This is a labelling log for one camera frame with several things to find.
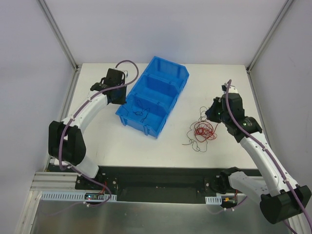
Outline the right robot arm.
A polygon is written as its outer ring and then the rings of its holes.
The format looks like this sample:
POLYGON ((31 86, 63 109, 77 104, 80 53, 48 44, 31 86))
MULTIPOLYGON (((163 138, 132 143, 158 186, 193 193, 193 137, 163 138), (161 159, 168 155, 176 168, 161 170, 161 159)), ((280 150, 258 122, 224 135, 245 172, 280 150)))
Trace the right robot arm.
POLYGON ((311 190, 306 185, 300 186, 281 165, 258 122, 253 117, 245 116, 239 93, 215 97, 205 114, 209 121, 226 126, 228 133, 252 158, 265 181, 262 185, 241 169, 231 167, 223 170, 210 183, 213 191, 220 194, 233 189, 243 192, 259 205, 262 214, 271 224, 307 214, 306 206, 312 196, 311 190))

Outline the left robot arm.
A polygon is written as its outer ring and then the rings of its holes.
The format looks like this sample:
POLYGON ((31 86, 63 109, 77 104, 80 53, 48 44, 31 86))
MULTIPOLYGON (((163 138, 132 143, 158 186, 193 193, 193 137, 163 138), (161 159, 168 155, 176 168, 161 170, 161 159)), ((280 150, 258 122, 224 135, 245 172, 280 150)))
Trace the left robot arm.
POLYGON ((108 104, 125 103, 127 72, 110 68, 106 77, 91 86, 87 98, 75 112, 62 121, 49 125, 48 153, 59 163, 71 165, 87 176, 86 184, 93 190, 103 184, 99 166, 87 156, 83 133, 100 110, 108 104))

